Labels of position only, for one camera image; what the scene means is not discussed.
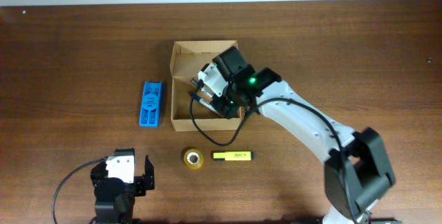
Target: blue box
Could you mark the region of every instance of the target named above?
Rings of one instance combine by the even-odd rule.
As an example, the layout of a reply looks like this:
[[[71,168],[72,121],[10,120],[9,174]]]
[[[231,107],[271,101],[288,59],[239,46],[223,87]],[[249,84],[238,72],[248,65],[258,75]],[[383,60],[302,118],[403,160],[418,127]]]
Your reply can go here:
[[[158,127],[160,123],[160,104],[162,82],[145,82],[141,101],[140,126]]]

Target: cardboard box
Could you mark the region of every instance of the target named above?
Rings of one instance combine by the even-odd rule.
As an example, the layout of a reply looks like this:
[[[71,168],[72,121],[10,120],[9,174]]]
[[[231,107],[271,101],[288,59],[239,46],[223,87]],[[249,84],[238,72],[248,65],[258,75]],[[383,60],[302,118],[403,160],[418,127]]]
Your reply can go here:
[[[237,41],[176,41],[173,45],[171,58],[172,74],[172,125],[175,131],[197,131],[193,126],[189,113],[191,97],[195,86],[190,83],[192,78],[198,78],[198,72],[212,59],[236,46]],[[241,112],[236,118],[225,119],[208,110],[199,102],[193,103],[193,117],[203,131],[236,130],[241,122]]]

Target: tape roll core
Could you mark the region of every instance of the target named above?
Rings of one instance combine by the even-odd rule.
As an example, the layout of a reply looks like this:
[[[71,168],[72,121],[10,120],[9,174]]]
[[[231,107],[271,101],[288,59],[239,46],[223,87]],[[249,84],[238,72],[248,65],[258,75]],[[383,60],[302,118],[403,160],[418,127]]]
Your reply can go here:
[[[197,149],[189,149],[186,151],[183,159],[189,169],[199,169],[204,162],[201,151]]]

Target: robotic arm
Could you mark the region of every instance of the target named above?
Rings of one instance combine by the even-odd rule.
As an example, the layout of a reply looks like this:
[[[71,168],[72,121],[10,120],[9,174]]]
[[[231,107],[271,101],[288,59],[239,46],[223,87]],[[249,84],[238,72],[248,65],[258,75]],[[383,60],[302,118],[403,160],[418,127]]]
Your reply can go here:
[[[250,107],[286,128],[324,164],[325,193],[332,206],[324,224],[362,221],[396,179],[383,140],[373,129],[355,132],[320,112],[264,68],[256,72],[236,47],[198,73],[213,91],[211,104],[224,117]],[[353,165],[349,157],[359,158]]]

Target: wooden table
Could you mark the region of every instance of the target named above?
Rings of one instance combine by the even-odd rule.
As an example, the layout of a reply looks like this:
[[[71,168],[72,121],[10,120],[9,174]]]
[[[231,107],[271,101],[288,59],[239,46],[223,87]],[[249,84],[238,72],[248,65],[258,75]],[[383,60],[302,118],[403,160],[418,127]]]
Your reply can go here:
[[[60,180],[117,147],[135,148],[137,175],[145,154],[155,166],[156,189],[135,204],[145,221],[326,214],[322,165],[271,120],[251,118],[226,148],[253,150],[253,162],[214,162],[218,147],[174,132],[173,41],[210,39],[237,39],[255,68],[383,136],[397,184],[374,217],[442,221],[442,0],[16,7],[0,16],[2,223],[50,223]],[[158,129],[138,125],[144,81],[166,83]],[[227,141],[232,131],[209,134]],[[206,156],[198,171],[182,162],[188,146]],[[90,168],[62,188],[60,223],[94,216]]]

